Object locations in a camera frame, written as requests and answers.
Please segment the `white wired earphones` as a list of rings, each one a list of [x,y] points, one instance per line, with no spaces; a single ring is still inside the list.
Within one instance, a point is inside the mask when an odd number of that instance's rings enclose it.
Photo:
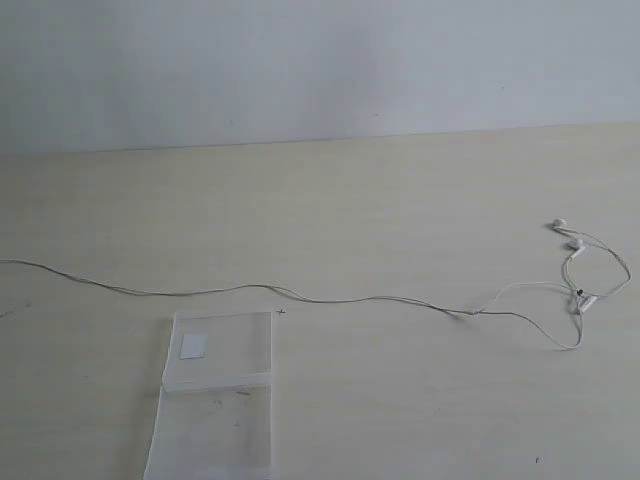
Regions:
[[[277,296],[285,299],[309,304],[309,305],[348,305],[359,304],[364,302],[393,302],[403,305],[411,305],[416,307],[425,308],[431,311],[440,312],[449,316],[463,316],[463,317],[480,317],[480,316],[504,316],[514,317],[527,322],[534,329],[536,329],[541,335],[543,335],[549,342],[551,342],[557,349],[561,351],[573,351],[580,348],[584,340],[584,316],[585,313],[595,304],[600,301],[612,298],[625,290],[634,280],[633,270],[630,268],[626,260],[609,245],[607,245],[600,238],[588,234],[584,231],[575,230],[568,226],[566,220],[562,218],[556,218],[553,221],[545,225],[545,228],[566,238],[564,249],[568,252],[568,255],[561,263],[561,280],[559,282],[552,281],[531,281],[531,282],[515,282],[499,289],[487,302],[475,309],[462,309],[462,308],[447,308],[433,304],[429,301],[404,297],[398,295],[369,295],[363,297],[353,298],[338,298],[338,299],[320,299],[303,295],[290,288],[272,285],[265,283],[248,283],[232,285],[222,288],[207,288],[196,290],[184,290],[184,291],[171,291],[171,290],[145,290],[129,288],[121,285],[105,283],[99,280],[95,280],[89,277],[80,276],[70,272],[66,272],[59,268],[47,265],[45,263],[36,262],[33,260],[19,259],[19,258],[3,258],[1,263],[3,265],[15,265],[26,268],[37,269],[47,272],[49,274],[64,278],[70,282],[76,284],[84,284],[101,288],[111,292],[115,292],[121,295],[130,297],[166,297],[166,298],[191,298],[205,295],[224,294],[229,292],[235,292],[247,289],[260,289],[271,292]],[[576,280],[572,277],[571,267],[575,260],[585,251],[587,248],[593,247],[605,252],[607,255],[613,258],[615,263],[621,268],[624,273],[624,279],[611,290],[605,293],[597,293],[586,290],[579,287]],[[566,344],[555,338],[548,330],[546,330],[539,322],[533,318],[521,314],[515,311],[509,310],[495,310],[493,308],[501,298],[516,290],[516,289],[537,289],[537,288],[555,288],[560,293],[568,298],[569,308],[568,312],[572,318],[572,323],[576,331],[576,340],[572,344]]]

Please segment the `white label sticker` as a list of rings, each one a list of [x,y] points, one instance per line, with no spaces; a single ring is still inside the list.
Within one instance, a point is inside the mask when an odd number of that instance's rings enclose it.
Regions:
[[[204,333],[186,333],[182,337],[181,360],[201,359],[206,356],[208,335]]]

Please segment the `clear plastic box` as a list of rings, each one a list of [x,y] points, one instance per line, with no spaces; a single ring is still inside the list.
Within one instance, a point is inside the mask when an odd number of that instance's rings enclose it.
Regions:
[[[204,358],[179,358],[186,333]],[[270,478],[271,346],[269,311],[175,314],[144,478]]]

